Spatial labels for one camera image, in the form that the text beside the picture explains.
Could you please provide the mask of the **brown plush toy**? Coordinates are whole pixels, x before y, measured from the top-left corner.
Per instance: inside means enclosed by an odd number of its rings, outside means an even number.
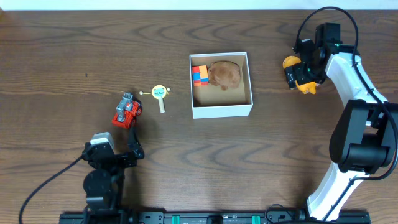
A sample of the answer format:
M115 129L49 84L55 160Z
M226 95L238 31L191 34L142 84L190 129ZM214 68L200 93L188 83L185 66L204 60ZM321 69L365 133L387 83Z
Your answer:
M208 69L209 83L222 90L237 89L241 81L240 67L230 61L213 62Z

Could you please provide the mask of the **colourful puzzle cube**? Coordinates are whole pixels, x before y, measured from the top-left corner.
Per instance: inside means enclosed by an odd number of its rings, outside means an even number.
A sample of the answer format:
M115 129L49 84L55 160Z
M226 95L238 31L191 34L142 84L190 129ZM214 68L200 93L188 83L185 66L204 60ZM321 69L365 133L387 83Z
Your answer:
M208 69L206 65L193 66L191 68L193 86L208 85Z

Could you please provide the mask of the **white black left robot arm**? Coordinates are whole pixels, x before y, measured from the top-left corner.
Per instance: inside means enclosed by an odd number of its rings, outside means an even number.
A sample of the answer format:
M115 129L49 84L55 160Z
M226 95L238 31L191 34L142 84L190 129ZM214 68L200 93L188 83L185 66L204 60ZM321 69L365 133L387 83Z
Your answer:
M125 169L137 166L137 160L144 158L144 150L137 138L136 127L129 129L127 141L129 150L114 153L114 140L109 132L94 134L85 143L82 152L94 171L83 181L87 207L83 212L83 223L138 223L134 210L123 207Z

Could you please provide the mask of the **red toy truck grey crane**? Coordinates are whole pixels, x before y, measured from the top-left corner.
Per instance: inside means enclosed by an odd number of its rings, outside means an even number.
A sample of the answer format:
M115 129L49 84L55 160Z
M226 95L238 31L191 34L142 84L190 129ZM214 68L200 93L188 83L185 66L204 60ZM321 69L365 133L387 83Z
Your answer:
M130 129L135 126L136 118L142 114L141 102L131 93L124 93L121 101L116 107L116 114L112 120L112 124Z

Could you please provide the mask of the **orange rubber animal toy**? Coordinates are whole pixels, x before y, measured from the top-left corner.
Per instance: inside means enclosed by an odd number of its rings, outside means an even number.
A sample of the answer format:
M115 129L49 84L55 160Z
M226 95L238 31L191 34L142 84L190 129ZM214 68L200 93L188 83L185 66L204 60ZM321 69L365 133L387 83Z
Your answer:
M305 76L305 72L302 61L296 56L288 56L282 62L283 69L286 67L293 67L296 79L296 88L300 90L303 94L315 94L317 84L314 81L308 79Z

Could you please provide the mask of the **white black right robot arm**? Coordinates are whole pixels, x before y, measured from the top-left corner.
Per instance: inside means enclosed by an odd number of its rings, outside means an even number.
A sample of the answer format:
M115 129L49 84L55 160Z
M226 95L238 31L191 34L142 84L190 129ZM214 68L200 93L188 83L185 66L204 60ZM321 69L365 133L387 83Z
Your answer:
M298 40L294 51L282 63L289 88L315 94L330 79L344 106L330 138L331 164L307 198L310 219L332 222L354 189L394 160L397 105L375 89L355 47L342 43L339 24L317 26L315 40Z

